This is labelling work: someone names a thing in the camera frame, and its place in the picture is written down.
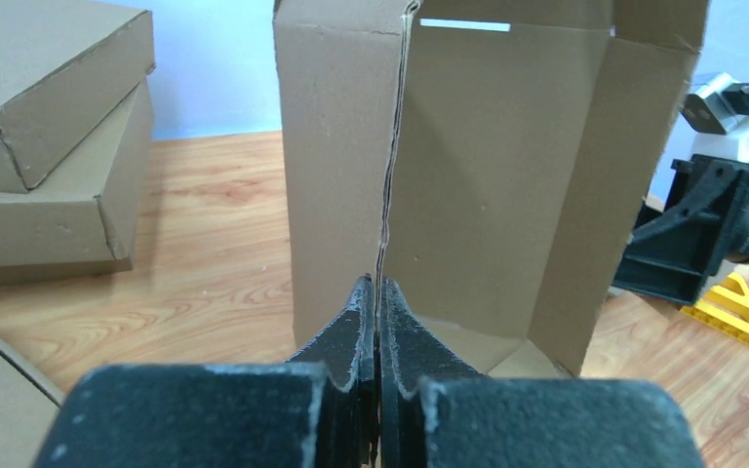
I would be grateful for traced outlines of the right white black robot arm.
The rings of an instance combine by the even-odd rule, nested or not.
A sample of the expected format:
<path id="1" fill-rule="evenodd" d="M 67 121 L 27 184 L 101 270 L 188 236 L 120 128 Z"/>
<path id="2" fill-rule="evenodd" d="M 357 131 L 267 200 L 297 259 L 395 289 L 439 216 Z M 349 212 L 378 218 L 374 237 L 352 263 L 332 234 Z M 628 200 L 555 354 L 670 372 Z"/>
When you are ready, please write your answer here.
<path id="1" fill-rule="evenodd" d="M 725 262 L 749 264 L 749 162 L 677 159 L 662 209 L 643 205 L 612 284 L 693 305 Z"/>

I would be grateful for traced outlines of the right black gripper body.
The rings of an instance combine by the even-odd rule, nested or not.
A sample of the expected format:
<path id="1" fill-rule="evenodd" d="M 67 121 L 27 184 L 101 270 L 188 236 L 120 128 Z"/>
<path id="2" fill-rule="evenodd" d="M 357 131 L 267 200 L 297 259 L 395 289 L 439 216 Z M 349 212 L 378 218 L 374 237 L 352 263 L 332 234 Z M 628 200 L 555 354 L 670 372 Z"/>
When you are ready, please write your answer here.
<path id="1" fill-rule="evenodd" d="M 671 169 L 664 208 L 642 206 L 612 285 L 693 305 L 730 252 L 749 200 L 749 163 L 694 154 Z"/>

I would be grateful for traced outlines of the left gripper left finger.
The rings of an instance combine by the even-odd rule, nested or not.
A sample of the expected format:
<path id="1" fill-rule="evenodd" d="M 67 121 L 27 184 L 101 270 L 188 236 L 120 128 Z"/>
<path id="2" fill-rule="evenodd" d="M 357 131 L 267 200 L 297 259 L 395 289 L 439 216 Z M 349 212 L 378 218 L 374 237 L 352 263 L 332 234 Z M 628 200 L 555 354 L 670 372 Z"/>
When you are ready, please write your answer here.
<path id="1" fill-rule="evenodd" d="M 119 364 L 72 388 L 38 467 L 361 467 L 375 459 L 374 287 L 274 364 Z"/>

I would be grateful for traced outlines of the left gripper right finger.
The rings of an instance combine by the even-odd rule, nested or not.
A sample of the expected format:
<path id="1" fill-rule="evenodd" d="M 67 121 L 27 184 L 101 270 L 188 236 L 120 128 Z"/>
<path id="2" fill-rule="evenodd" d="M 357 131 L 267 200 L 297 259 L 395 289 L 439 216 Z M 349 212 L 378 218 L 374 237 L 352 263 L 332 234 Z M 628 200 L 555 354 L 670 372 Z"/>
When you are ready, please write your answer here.
<path id="1" fill-rule="evenodd" d="M 643 380 L 492 378 L 379 291 L 385 467 L 700 467 L 680 406 Z"/>

